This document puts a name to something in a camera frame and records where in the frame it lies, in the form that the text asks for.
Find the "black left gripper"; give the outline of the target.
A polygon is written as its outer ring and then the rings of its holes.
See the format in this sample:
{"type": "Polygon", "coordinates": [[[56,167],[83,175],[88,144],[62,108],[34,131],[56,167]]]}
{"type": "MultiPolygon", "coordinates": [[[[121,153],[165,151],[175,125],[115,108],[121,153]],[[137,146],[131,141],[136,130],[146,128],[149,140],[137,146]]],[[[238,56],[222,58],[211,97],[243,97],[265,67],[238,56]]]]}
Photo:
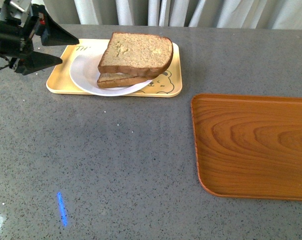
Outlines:
{"type": "Polygon", "coordinates": [[[0,67],[28,75],[39,70],[62,64],[61,58],[34,51],[33,37],[38,35],[43,46],[79,44],[79,39],[59,26],[46,12],[44,5],[31,4],[23,26],[13,15],[20,6],[5,0],[0,8],[0,58],[7,64],[0,67]]]}

